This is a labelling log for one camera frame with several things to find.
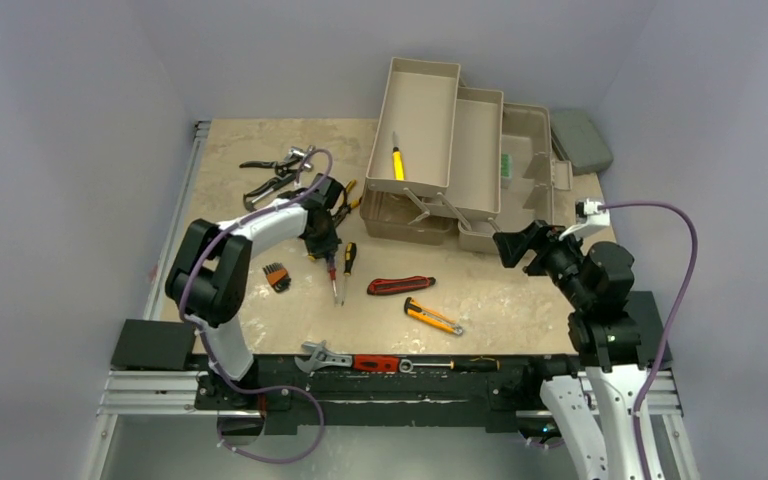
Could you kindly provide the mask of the red blue screwdriver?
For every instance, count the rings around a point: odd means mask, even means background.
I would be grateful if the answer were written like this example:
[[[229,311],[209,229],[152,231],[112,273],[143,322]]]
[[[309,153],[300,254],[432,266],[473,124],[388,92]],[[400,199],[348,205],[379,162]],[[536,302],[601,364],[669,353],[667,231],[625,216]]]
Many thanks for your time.
[[[326,270],[331,282],[334,304],[340,303],[339,289],[338,289],[338,275],[337,275],[337,261],[334,255],[326,256]]]

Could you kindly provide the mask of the red black utility knife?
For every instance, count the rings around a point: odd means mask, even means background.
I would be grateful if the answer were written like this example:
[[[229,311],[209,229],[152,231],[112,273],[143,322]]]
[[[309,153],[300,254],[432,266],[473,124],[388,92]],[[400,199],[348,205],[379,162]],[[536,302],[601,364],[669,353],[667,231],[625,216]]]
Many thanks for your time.
[[[366,293],[370,296],[405,294],[430,288],[436,283],[434,277],[419,275],[399,279],[377,278],[367,286]]]

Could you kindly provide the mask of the translucent white parts box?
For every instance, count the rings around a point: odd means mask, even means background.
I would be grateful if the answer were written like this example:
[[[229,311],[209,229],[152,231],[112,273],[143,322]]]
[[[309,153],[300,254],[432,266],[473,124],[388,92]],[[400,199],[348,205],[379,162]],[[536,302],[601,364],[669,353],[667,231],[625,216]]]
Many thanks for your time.
[[[509,182],[512,179],[512,159],[509,154],[503,153],[500,156],[500,178],[502,182]]]

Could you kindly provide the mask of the thin yellow black screwdriver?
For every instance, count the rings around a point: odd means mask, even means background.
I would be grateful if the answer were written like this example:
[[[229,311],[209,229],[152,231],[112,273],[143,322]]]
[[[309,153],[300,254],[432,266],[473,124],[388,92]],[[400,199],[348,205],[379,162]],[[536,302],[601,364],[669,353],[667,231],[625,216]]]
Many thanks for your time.
[[[391,140],[392,140],[391,158],[392,158],[394,178],[398,181],[404,181],[405,180],[404,162],[402,159],[401,150],[399,148],[398,135],[395,131],[391,133]]]

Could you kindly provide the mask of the beige translucent tool box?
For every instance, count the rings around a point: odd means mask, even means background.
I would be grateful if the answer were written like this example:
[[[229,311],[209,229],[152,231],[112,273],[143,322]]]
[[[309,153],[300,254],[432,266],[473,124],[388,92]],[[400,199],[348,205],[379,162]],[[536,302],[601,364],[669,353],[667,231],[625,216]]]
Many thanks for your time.
[[[393,131],[404,181],[394,178]],[[554,221],[556,196],[572,180],[555,156],[547,108],[469,87],[456,63],[392,58],[360,205],[369,236],[425,245],[455,236],[461,249],[491,254],[495,231]]]

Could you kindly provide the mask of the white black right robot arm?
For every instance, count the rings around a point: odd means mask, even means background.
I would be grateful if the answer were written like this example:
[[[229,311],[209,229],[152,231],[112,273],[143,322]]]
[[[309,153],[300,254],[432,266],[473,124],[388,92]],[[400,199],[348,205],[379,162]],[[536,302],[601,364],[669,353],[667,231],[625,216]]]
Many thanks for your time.
[[[534,221],[519,232],[496,232],[500,260],[513,268],[533,253],[523,271],[545,276],[572,307],[568,334],[598,411],[585,401],[578,373],[538,369],[524,376],[521,392],[546,406],[582,479],[660,479],[644,387],[653,374],[638,321],[627,310],[634,284],[633,256],[613,242],[589,250],[562,227]]]

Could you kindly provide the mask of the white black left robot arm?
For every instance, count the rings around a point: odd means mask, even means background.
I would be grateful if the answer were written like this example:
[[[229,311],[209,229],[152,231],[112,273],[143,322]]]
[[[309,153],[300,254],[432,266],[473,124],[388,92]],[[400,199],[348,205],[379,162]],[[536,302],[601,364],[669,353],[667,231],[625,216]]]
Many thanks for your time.
[[[286,192],[247,216],[220,223],[197,219],[187,227],[164,291],[181,319],[195,326],[211,370],[223,378],[219,395],[232,408],[247,408],[258,395],[258,382],[247,375],[254,355],[237,319],[251,260],[299,238],[310,258],[324,259],[332,269],[341,243],[332,210],[345,191],[334,178],[318,174],[311,187]]]

